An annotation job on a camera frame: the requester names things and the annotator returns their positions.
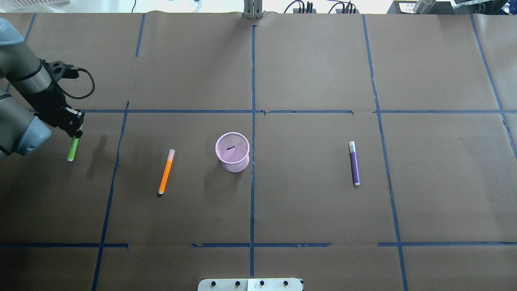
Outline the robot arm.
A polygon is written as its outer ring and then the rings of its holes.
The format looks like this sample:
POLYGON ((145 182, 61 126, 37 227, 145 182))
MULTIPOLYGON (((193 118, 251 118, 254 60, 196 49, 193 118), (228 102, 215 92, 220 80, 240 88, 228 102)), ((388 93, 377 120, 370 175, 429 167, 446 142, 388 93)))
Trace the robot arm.
POLYGON ((1 159, 13 153, 31 154, 50 138, 51 127, 63 130, 71 138, 81 138, 85 112, 73 109, 66 102, 71 94, 59 81, 76 79, 85 69, 63 61, 49 63, 40 59, 7 19, 1 19, 0 30, 1 78, 7 79, 34 109, 31 113, 7 90, 1 89, 1 159))

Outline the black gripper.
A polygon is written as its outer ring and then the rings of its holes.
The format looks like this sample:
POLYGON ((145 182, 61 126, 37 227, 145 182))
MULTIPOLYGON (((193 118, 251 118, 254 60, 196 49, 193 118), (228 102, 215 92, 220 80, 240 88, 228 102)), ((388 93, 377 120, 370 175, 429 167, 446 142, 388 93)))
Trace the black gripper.
POLYGON ((59 127, 70 137, 83 135, 85 113, 75 110, 56 94, 35 94, 35 116, 51 127, 59 127))

